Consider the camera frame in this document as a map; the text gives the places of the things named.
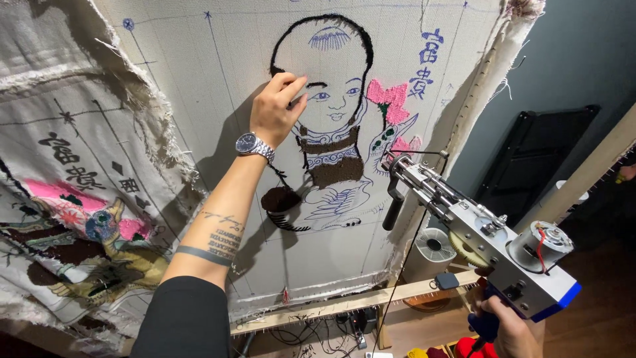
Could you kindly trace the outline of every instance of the eyebrow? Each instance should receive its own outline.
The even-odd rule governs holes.
[[[322,86],[324,88],[324,87],[327,87],[327,84],[324,82],[311,82],[311,83],[308,83],[306,87],[309,88],[309,87],[315,87],[315,86]]]

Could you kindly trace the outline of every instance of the drawn child figure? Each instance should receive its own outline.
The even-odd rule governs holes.
[[[369,199],[373,185],[364,176],[358,137],[366,112],[366,74],[373,64],[371,38],[362,27],[341,15],[308,17],[293,24],[274,48],[271,75],[307,74],[307,109],[292,134],[303,156],[311,186],[297,196],[303,178],[288,178],[285,163],[275,163],[284,187],[270,190],[261,203],[277,226],[292,230],[320,230],[360,223],[343,214]],[[301,203],[299,220],[305,227],[283,220],[282,211]]]

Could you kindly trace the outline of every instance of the dark gray wall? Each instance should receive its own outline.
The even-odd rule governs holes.
[[[448,181],[473,196],[524,110],[602,109],[553,178],[564,180],[636,101],[636,1],[548,0],[546,14],[508,73],[505,90],[485,108]]]

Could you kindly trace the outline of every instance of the watch face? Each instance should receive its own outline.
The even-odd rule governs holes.
[[[249,153],[254,147],[256,147],[256,136],[252,133],[245,133],[237,140],[239,153]]]

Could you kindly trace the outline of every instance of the mouth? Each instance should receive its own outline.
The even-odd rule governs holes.
[[[331,117],[332,121],[337,122],[341,120],[344,115],[344,113],[332,113],[329,115],[329,117]]]

